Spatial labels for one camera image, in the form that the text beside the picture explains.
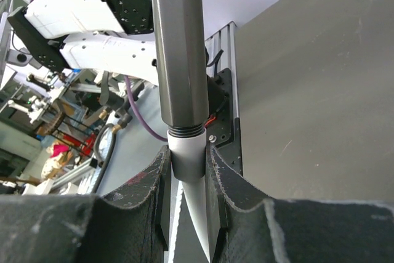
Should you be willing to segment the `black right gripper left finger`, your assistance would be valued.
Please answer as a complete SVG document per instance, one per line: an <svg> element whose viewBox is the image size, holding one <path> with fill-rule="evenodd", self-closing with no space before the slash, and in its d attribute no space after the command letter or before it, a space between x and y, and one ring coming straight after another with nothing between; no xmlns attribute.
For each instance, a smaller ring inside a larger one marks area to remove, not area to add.
<svg viewBox="0 0 394 263"><path fill-rule="evenodd" d="M2 195L2 262L162 262L169 244L170 149L98 195Z"/></svg>

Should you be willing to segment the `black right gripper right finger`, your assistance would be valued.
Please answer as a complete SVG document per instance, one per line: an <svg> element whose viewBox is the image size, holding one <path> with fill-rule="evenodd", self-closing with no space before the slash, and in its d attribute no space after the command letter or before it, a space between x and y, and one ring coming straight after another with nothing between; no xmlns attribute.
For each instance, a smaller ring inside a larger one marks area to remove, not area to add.
<svg viewBox="0 0 394 263"><path fill-rule="evenodd" d="M211 262L392 262L393 205L268 196L206 148Z"/></svg>

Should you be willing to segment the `grey shower head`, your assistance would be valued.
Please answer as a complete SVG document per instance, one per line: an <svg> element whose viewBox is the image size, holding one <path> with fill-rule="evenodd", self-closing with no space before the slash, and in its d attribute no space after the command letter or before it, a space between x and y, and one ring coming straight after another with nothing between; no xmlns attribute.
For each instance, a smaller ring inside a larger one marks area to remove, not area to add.
<svg viewBox="0 0 394 263"><path fill-rule="evenodd" d="M209 116L202 0L152 0L161 116L178 138Z"/></svg>

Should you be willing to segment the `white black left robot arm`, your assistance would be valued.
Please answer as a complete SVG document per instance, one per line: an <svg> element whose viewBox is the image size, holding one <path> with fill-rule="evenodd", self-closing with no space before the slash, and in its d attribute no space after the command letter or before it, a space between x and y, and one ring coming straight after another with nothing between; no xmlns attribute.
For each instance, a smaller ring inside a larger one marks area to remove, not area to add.
<svg viewBox="0 0 394 263"><path fill-rule="evenodd" d="M30 0L7 19L51 70L94 69L158 83L151 0Z"/></svg>

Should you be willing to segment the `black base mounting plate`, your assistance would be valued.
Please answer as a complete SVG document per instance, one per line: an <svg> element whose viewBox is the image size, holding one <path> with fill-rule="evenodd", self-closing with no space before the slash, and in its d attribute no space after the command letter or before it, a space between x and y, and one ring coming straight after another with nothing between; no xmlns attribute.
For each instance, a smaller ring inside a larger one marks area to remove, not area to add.
<svg viewBox="0 0 394 263"><path fill-rule="evenodd" d="M241 126L234 105L232 72L226 68L207 78L209 118L206 121L207 140L216 146L225 162L243 174Z"/></svg>

